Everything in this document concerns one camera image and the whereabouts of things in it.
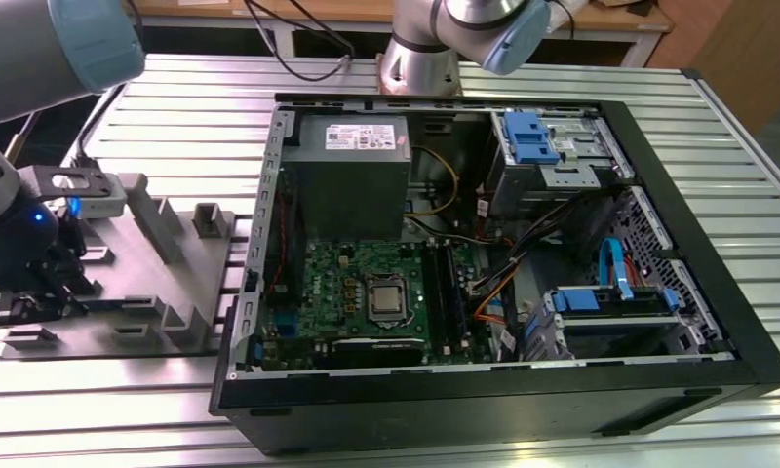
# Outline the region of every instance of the cpu socket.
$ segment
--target cpu socket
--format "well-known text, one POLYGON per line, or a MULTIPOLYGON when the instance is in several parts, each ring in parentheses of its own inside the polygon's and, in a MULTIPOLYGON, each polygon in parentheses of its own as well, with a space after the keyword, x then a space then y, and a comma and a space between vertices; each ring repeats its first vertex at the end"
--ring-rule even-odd
POLYGON ((407 283, 395 274, 367 275, 367 317, 379 327, 389 329, 408 319, 407 283))

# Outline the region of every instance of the wooden table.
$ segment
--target wooden table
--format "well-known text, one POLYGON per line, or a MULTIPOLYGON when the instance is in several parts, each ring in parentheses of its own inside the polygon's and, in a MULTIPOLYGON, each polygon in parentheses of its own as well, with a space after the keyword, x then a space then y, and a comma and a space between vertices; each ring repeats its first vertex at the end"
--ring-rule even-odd
MULTIPOLYGON (((255 27, 243 0, 136 0, 136 3, 148 25, 255 27)), ((313 26, 287 0, 259 0, 259 3, 284 18, 313 26)), ((300 3, 335 30, 391 32, 392 0, 301 0, 300 3)), ((275 19, 263 19, 263 22, 275 34, 281 55, 295 57, 295 27, 275 19)), ((575 38, 631 44, 620 65, 639 67, 646 65, 662 34, 672 26, 658 8, 652 8, 647 17, 640 17, 624 8, 606 8, 590 3, 575 17, 575 38)), ((568 39, 568 24, 547 38, 568 39)))

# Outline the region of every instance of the aluminum table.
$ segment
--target aluminum table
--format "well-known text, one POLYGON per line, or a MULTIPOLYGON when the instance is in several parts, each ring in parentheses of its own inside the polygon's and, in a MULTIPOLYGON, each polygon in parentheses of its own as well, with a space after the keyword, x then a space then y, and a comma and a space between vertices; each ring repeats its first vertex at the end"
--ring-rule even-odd
MULTIPOLYGON (((289 61, 308 74, 333 66, 289 61)), ((780 172, 707 84, 676 70, 542 65, 497 77, 469 64, 461 82, 467 96, 627 102, 780 348, 780 172)), ((213 201, 241 215, 228 287, 241 278, 231 265, 244 259, 276 92, 375 94, 376 64, 357 60, 348 74, 308 84, 271 58, 151 56, 88 145, 107 172, 148 174, 152 195, 177 211, 213 201)), ((0 466, 780 466, 780 390, 643 437, 268 459, 208 414, 215 363, 0 361, 0 466)))

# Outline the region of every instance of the green circuit board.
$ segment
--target green circuit board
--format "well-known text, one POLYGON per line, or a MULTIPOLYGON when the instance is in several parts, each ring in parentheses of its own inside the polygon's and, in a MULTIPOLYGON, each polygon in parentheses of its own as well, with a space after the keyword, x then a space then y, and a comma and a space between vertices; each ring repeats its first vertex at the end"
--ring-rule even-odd
POLYGON ((416 244, 312 243, 304 271, 299 336, 412 336, 428 338, 421 258, 416 244), (368 320, 367 275, 397 275, 405 282, 412 319, 391 328, 368 320))
MULTIPOLYGON (((421 243, 363 241, 355 243, 309 242, 305 251, 303 295, 299 310, 281 311, 293 325, 289 336, 273 336, 265 343, 269 369, 313 369, 308 357, 317 346, 335 338, 415 338, 427 343, 429 364, 467 364, 468 355, 432 352, 427 285, 423 274, 421 243), (369 289, 373 280, 403 284, 404 319, 377 322, 371 315, 369 289)), ((476 277, 471 246, 452 249, 456 277, 476 277)))

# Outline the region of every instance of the blue led light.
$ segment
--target blue led light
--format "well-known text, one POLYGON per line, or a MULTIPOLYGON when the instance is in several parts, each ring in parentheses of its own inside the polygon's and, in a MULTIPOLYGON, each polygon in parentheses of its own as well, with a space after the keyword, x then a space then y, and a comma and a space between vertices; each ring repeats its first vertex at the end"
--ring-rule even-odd
POLYGON ((69 214, 73 217, 80 217, 80 208, 81 208, 80 198, 75 198, 75 197, 68 198, 66 203, 69 204, 69 214))

